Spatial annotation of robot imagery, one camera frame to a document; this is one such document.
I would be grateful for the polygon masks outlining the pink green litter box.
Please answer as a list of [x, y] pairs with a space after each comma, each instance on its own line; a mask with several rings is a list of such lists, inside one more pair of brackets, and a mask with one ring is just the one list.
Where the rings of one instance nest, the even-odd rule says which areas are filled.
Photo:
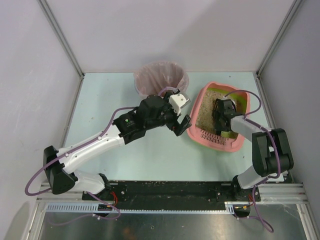
[[242, 104], [242, 107], [243, 107], [241, 114], [248, 113], [251, 108], [250, 96], [248, 93], [246, 92], [232, 93], [232, 91], [237, 90], [236, 87], [228, 84], [222, 84], [222, 83], [211, 81], [207, 83], [197, 95], [197, 98], [193, 104], [193, 107], [190, 113], [191, 127], [187, 129], [187, 134], [193, 141], [205, 147], [208, 147], [217, 151], [223, 151], [223, 152], [230, 152], [230, 153], [237, 152], [242, 148], [245, 142], [245, 138], [242, 135], [238, 134], [238, 137], [236, 139], [231, 139], [231, 138], [222, 137], [221, 135], [208, 133], [196, 126], [196, 120], [198, 117], [198, 112], [201, 106], [201, 102], [205, 95], [205, 91], [208, 88], [218, 89], [220, 91], [226, 91], [225, 95], [228, 95], [228, 96], [235, 95], [234, 97]]

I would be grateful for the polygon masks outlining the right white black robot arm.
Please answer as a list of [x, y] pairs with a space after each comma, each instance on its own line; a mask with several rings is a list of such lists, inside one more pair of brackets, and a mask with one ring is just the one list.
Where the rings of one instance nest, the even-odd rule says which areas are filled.
[[266, 128], [236, 111], [231, 99], [217, 99], [212, 117], [214, 130], [234, 132], [251, 142], [252, 165], [232, 179], [232, 194], [239, 200], [247, 193], [254, 194], [253, 187], [280, 175], [294, 167], [287, 133], [282, 128]]

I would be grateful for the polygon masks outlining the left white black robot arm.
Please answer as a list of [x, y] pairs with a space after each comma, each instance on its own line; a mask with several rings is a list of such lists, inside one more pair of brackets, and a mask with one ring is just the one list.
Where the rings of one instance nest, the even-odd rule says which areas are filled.
[[182, 108], [189, 102], [189, 97], [181, 92], [166, 92], [164, 97], [149, 95], [139, 106], [124, 107], [124, 114], [112, 116], [104, 130], [88, 139], [60, 149], [47, 147], [43, 151], [43, 164], [51, 192], [60, 195], [75, 190], [106, 196], [111, 191], [107, 177], [80, 171], [80, 166], [108, 150], [144, 137], [148, 130], [166, 126], [180, 136], [191, 126], [189, 115], [178, 121]]

